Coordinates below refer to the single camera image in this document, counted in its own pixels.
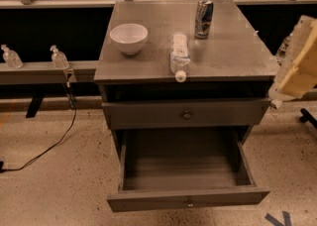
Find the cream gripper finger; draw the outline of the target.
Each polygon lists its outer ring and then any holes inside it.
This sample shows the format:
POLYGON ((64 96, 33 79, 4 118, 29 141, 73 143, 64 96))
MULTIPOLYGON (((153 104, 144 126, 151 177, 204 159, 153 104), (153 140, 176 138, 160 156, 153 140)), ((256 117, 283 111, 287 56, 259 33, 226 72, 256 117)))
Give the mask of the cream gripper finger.
POLYGON ((286 76, 286 73, 290 70, 292 66, 291 62, 296 58, 297 54, 303 47, 304 42, 308 37, 308 23, 313 20, 317 21, 317 19, 315 18, 301 16, 298 23, 294 26, 294 29, 291 33, 292 37, 290 39, 289 46, 285 54, 285 59, 283 60, 281 67, 279 68, 278 73, 274 78, 273 85, 268 91, 268 96, 272 100, 291 101, 294 99, 300 99, 281 93, 278 89, 278 86, 286 76))
POLYGON ((317 84, 317 21, 310 21, 308 29, 303 47, 278 86, 281 93, 295 98, 301 98, 317 84))

